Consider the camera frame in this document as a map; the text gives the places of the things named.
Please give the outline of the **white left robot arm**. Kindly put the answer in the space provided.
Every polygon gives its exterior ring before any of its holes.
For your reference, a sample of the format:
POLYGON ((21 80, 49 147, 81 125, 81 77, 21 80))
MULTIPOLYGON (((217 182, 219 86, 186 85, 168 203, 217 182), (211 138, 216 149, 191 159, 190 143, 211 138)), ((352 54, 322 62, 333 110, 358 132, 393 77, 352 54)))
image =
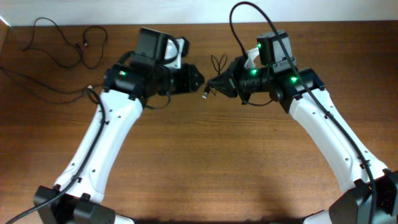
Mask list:
POLYGON ((51 188, 34 196, 43 223, 134 223, 102 204, 109 174, 121 146, 154 95, 197 91, 204 82, 196 66, 183 63, 189 41, 142 28, 135 50, 106 71, 95 94, 96 113, 69 165, 51 188))

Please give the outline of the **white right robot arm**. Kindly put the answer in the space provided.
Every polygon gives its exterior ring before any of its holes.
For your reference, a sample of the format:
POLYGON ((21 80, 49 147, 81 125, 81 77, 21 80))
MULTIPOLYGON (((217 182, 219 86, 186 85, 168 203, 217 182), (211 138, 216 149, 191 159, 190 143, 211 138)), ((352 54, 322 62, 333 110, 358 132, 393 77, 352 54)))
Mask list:
POLYGON ((208 81, 203 96, 216 90, 247 104, 253 93, 268 92, 318 146, 343 195, 329 209, 293 223, 397 223, 397 172, 358 139, 311 68, 294 74, 294 61, 288 34, 266 32, 257 37, 257 48, 208 81))

